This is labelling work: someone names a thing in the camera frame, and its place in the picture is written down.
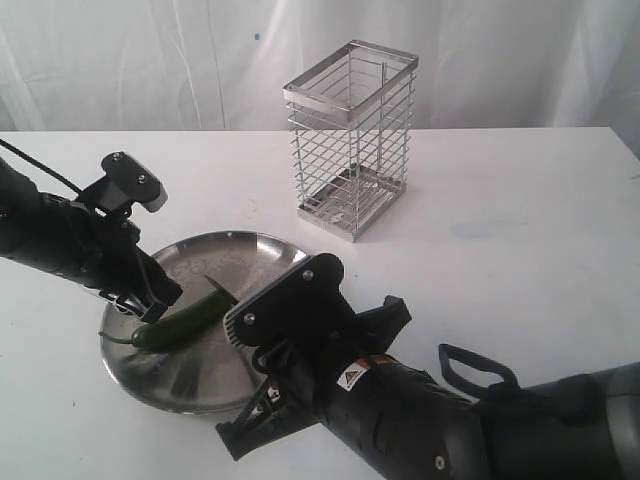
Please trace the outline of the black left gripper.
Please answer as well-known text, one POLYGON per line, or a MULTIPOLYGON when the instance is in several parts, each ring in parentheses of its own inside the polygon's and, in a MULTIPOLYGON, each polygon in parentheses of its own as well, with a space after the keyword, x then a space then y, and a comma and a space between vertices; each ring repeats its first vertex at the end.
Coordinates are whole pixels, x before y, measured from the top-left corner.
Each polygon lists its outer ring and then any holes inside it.
POLYGON ((51 194, 29 198, 29 265, 90 288, 125 315, 157 322, 181 286, 139 247, 126 219, 90 212, 51 194))

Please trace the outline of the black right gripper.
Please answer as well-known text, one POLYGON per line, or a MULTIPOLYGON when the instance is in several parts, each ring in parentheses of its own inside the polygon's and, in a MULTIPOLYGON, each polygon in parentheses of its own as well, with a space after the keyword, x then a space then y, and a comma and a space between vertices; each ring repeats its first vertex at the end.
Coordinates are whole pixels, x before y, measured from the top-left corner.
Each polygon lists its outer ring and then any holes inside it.
POLYGON ((428 373, 384 355, 412 320, 405 301, 351 310, 349 342, 281 342, 268 379, 216 432, 235 461, 320 424, 386 479, 477 479, 480 420, 428 373))

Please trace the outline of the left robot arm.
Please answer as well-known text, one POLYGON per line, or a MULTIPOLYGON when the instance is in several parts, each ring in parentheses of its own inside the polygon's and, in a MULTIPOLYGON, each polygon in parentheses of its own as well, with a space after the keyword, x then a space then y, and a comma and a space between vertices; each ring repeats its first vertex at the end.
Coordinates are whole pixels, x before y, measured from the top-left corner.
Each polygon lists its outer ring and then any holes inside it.
POLYGON ((134 204, 158 211, 161 181, 124 152, 107 155, 105 174, 67 199, 39 191, 7 163, 1 165, 1 255, 78 284, 120 312, 155 323, 183 290, 138 245, 130 221, 134 204))

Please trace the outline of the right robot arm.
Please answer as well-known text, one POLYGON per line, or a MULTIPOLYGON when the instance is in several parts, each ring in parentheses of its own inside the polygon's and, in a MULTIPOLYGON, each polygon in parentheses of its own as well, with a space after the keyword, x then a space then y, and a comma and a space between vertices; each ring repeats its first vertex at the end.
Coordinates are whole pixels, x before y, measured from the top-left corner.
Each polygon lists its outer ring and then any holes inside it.
POLYGON ((337 292, 267 295, 229 321, 264 383, 217 426, 234 458, 319 424, 386 479, 635 479, 639 367, 524 388, 505 365, 442 344, 442 379, 390 356, 410 315, 357 313, 337 292))

